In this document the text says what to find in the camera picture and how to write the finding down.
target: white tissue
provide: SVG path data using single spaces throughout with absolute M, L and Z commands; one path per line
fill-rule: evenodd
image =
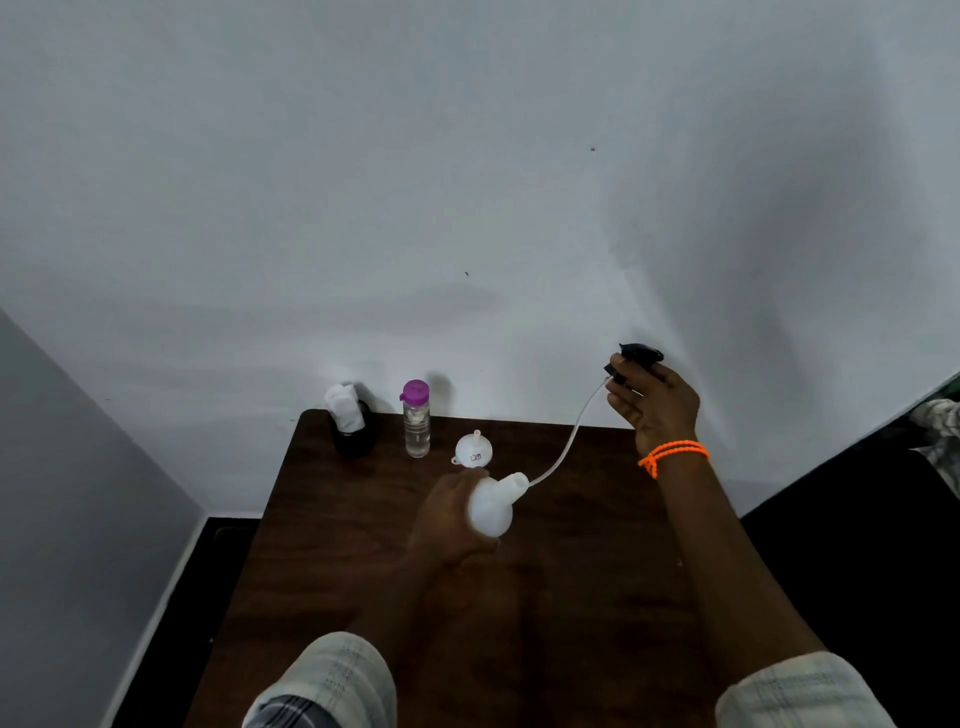
M 363 412 L 357 404 L 357 393 L 352 384 L 334 384 L 324 395 L 326 411 L 344 434 L 363 429 Z

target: white plastic bulb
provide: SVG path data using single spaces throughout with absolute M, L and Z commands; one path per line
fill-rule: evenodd
M 502 480 L 485 477 L 467 503 L 470 525 L 485 536 L 499 538 L 514 519 L 514 501 L 527 492 L 530 481 L 523 473 L 507 475 Z

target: dark brown tabletop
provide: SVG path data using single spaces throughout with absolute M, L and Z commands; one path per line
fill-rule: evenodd
M 403 553 L 423 496 L 479 428 L 494 477 L 533 479 L 570 428 L 436 417 L 430 453 L 379 415 L 345 461 L 326 413 L 300 417 L 186 725 L 236 728 L 325 632 L 344 629 Z M 500 549 L 441 577 L 397 671 L 401 726 L 701 726 L 718 695 L 693 593 L 633 433 L 583 427 L 515 505 Z

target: finger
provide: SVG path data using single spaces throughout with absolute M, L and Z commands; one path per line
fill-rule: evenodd
M 498 548 L 500 548 L 500 540 L 492 538 L 491 536 L 485 536 L 484 534 L 477 533 L 477 550 L 481 553 L 493 553 Z
M 684 378 L 670 369 L 670 367 L 666 367 L 657 363 L 650 367 L 650 371 L 657 379 L 666 384 L 668 387 L 676 388 L 686 385 Z
M 629 389 L 628 387 L 623 386 L 622 384 L 617 384 L 612 379 L 607 382 L 607 390 L 613 392 L 615 395 L 620 397 L 622 400 L 628 404 L 632 404 L 637 409 L 641 408 L 641 403 L 643 402 L 643 395 L 637 394 L 634 390 Z
M 464 471 L 460 473 L 460 478 L 457 481 L 457 487 L 466 488 L 469 493 L 476 488 L 477 483 L 485 477 L 490 477 L 490 474 L 483 468 L 464 468 Z
M 630 388 L 637 390 L 641 395 L 649 394 L 663 386 L 663 382 L 635 361 L 624 358 L 623 354 L 616 353 L 611 356 L 610 363 L 613 364 L 614 369 L 627 378 L 627 384 L 630 385 Z
M 610 403 L 610 406 L 617 411 L 617 413 L 626 420 L 628 423 L 634 427 L 640 426 L 640 421 L 643 419 L 643 413 L 636 407 L 631 406 L 629 403 L 622 400 L 618 395 L 610 393 L 607 395 L 607 402 Z
M 464 471 L 460 473 L 460 476 L 457 478 L 457 481 L 454 483 L 454 487 L 452 489 L 453 493 L 456 495 L 456 500 L 458 502 L 462 502 L 466 508 L 470 494 L 473 493 L 473 489 L 477 487 L 477 483 L 489 476 L 490 474 L 483 468 L 464 469 Z

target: black nozzle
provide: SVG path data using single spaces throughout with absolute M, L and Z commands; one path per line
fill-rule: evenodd
M 663 352 L 652 349 L 644 344 L 621 344 L 620 353 L 623 355 L 623 358 L 636 362 L 647 371 L 657 362 L 663 361 Z M 627 378 L 614 369 L 613 364 L 608 364 L 603 369 L 604 372 L 613 377 L 613 381 L 617 384 L 627 383 Z

